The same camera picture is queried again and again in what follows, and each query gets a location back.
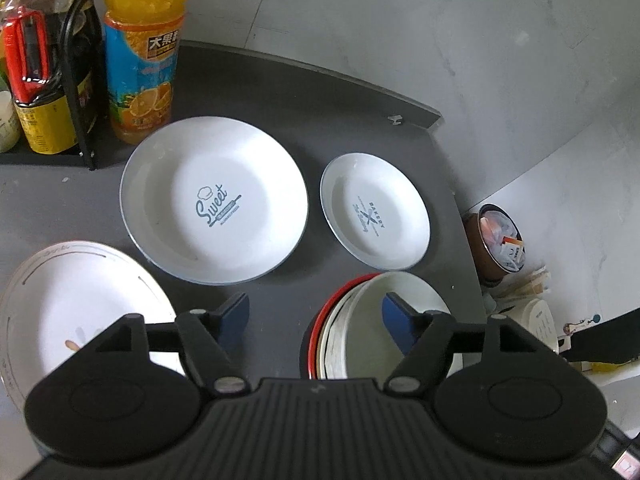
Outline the white top bowl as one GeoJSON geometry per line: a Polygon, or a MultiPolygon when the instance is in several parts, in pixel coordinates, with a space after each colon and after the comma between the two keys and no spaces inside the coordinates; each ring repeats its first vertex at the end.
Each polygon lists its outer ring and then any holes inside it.
{"type": "Polygon", "coordinates": [[[408,272],[386,272],[355,286],[337,301],[321,329],[317,376],[386,381],[404,355],[383,322],[383,299],[396,292],[414,310],[449,311],[436,290],[408,272]]]}

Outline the brown trash bin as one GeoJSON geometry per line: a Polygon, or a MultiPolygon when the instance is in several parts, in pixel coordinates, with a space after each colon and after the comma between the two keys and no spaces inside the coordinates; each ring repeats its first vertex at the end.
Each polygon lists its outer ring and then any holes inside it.
{"type": "Polygon", "coordinates": [[[524,268],[526,251],[522,234],[512,218],[500,207],[485,204],[463,218],[475,270],[486,287],[524,268]]]}

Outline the small white Bakery plate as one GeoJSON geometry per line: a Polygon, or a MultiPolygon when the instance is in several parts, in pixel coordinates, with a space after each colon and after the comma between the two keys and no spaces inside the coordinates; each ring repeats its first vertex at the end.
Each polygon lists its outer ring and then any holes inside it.
{"type": "Polygon", "coordinates": [[[431,241],[431,220],[413,183],[394,165],[367,153],[331,160],[320,180],[326,222],[362,263],[384,271],[410,269],[431,241]]]}

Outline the orange juice bottle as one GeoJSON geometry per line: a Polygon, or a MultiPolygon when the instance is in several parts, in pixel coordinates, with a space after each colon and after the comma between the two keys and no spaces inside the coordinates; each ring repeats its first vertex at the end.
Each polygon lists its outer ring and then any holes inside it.
{"type": "Polygon", "coordinates": [[[187,1],[104,0],[110,119],[128,144],[169,122],[187,1]]]}

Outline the wooden chopsticks bundle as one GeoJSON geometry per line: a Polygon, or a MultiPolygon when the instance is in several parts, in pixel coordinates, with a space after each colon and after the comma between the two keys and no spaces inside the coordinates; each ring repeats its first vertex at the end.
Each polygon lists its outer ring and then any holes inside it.
{"type": "Polygon", "coordinates": [[[511,283],[501,292],[493,292],[495,300],[506,301],[518,298],[539,296],[548,292],[551,283],[551,273],[546,266],[527,274],[521,281],[511,283]]]}

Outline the large white patterned plate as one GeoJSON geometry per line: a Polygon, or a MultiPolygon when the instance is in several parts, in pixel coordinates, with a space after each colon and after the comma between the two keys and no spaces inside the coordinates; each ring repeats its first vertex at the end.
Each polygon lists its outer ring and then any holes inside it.
{"type": "Polygon", "coordinates": [[[18,410],[37,382],[128,313],[148,324],[175,317],[143,266],[119,250],[73,240],[17,268],[1,295],[1,379],[18,410]]]}

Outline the white rice cooker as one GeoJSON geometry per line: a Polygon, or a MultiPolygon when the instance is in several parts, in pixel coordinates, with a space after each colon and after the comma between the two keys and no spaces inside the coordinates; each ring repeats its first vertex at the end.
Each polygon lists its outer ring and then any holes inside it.
{"type": "Polygon", "coordinates": [[[559,338],[549,305],[540,298],[525,298],[498,307],[498,313],[512,318],[555,353],[559,338]]]}

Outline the large white Sweet plate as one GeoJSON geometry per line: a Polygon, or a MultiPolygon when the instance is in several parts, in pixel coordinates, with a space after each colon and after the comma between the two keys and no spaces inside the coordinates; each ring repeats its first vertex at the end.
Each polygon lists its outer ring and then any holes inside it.
{"type": "Polygon", "coordinates": [[[122,170],[126,231],[160,270],[194,284],[240,284],[294,252],[309,210],[302,172],[268,133],[224,117],[157,130],[122,170]]]}

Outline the red rimmed black bowl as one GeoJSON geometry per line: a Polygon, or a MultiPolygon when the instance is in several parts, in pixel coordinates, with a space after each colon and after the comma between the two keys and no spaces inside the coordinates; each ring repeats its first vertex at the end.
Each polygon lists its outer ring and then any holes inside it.
{"type": "Polygon", "coordinates": [[[326,318],[329,316],[337,303],[348,292],[351,292],[361,284],[367,283],[376,276],[378,276],[378,272],[373,272],[357,276],[356,278],[353,278],[352,280],[346,282],[341,288],[337,289],[332,296],[329,296],[329,299],[326,300],[324,305],[320,308],[318,313],[309,323],[299,351],[300,376],[302,376],[304,379],[318,378],[316,364],[317,347],[320,333],[322,331],[324,323],[326,322],[326,318]]]}

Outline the dark soy sauce bottle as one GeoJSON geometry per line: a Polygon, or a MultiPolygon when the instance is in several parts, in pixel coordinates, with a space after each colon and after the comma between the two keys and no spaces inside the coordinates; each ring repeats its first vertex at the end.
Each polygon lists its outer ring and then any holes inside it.
{"type": "Polygon", "coordinates": [[[3,0],[1,44],[14,108],[30,149],[78,144],[63,86],[63,25],[74,0],[3,0]]]}

